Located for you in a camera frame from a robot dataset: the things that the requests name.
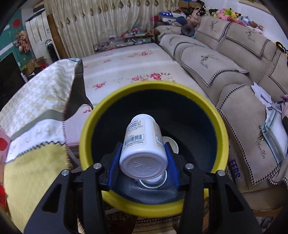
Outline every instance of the bucket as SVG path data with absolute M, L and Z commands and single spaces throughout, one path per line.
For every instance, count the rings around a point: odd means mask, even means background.
M 151 115 L 163 136 L 171 137 L 179 154 L 206 172 L 225 170 L 228 135 L 215 107 L 194 90 L 173 82 L 145 81 L 127 85 L 104 98 L 86 120 L 79 144 L 83 170 L 113 152 L 123 142 L 126 127 L 138 114 Z M 103 200 L 123 212 L 147 217 L 172 216 L 182 212 L 185 192 L 178 192 L 167 176 L 157 189 L 119 171 L 116 184 Z

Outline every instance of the teal wall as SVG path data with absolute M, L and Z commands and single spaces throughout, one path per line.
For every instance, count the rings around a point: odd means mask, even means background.
M 21 21 L 19 27 L 17 28 L 13 28 L 13 25 L 12 25 L 15 19 L 20 19 Z M 10 25 L 10 28 L 3 31 L 0 36 L 0 50 L 2 50 L 4 47 L 9 45 L 11 42 L 13 42 L 16 39 L 17 30 L 18 31 L 24 30 L 20 9 L 18 9 L 17 12 L 12 16 L 8 24 Z M 27 53 L 19 52 L 19 48 L 13 45 L 12 48 L 8 49 L 6 52 L 0 55 L 0 59 L 2 60 L 11 52 L 13 52 L 16 61 L 20 63 L 20 68 L 26 65 L 33 58 L 30 51 L 28 51 Z

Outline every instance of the yellow rim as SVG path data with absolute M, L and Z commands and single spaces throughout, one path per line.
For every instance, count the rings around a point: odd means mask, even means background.
M 111 93 L 94 108 L 84 124 L 80 138 L 79 154 L 83 170 L 86 170 L 93 164 L 91 152 L 92 135 L 102 114 L 120 98 L 147 89 L 161 89 L 179 93 L 193 100 L 205 111 L 213 124 L 217 139 L 217 154 L 211 172 L 215 173 L 218 170 L 225 170 L 228 160 L 229 143 L 226 128 L 221 116 L 218 114 L 215 107 L 196 91 L 186 86 L 168 81 L 145 81 L 127 85 Z M 208 196 L 207 190 L 204 191 L 204 195 L 205 197 Z M 183 199 L 161 205 L 145 205 L 129 201 L 113 191 L 103 191 L 102 197 L 116 209 L 129 214 L 149 218 L 179 214 L 182 212 L 183 207 Z

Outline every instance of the ceiling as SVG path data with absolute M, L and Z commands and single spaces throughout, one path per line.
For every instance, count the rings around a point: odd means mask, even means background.
M 27 0 L 21 8 L 32 8 L 34 7 L 37 3 L 41 2 L 42 0 Z

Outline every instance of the beige curtain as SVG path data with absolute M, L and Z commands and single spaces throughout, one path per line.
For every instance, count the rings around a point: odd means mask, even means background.
M 177 0 L 45 0 L 69 57 L 94 54 L 93 46 L 120 36 L 137 24 L 151 30 L 150 19 L 173 10 Z

